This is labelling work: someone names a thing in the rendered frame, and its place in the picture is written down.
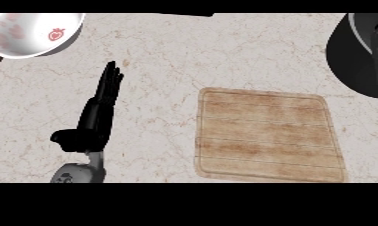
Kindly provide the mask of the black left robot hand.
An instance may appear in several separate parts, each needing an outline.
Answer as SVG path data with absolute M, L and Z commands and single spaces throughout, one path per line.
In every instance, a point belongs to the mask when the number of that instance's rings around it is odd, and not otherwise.
M 95 96 L 87 100 L 75 129 L 56 131 L 50 141 L 65 152 L 100 152 L 106 146 L 112 130 L 114 106 L 124 75 L 111 61 L 99 79 Z

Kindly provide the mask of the white bowl with strawberry print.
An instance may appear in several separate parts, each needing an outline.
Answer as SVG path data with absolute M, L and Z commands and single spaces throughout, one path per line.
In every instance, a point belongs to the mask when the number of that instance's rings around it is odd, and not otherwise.
M 56 49 L 74 36 L 84 13 L 0 13 L 0 57 L 27 59 Z

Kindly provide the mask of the dark grey pot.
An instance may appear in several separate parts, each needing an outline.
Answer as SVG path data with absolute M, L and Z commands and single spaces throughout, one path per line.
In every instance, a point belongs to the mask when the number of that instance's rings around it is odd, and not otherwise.
M 378 13 L 347 13 L 326 43 L 326 61 L 343 84 L 378 99 Z

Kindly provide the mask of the wooden cutting board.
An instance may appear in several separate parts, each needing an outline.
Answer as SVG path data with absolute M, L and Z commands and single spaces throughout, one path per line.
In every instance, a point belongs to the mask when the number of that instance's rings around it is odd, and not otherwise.
M 344 182 L 325 99 L 315 94 L 202 89 L 195 170 L 199 176 L 224 180 Z

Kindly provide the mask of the black flat object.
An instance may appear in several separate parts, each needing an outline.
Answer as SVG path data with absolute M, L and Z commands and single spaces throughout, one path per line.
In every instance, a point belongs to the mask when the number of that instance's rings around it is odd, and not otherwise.
M 190 17 L 213 17 L 214 13 L 158 13 L 162 15 L 179 15 L 179 16 L 190 16 Z

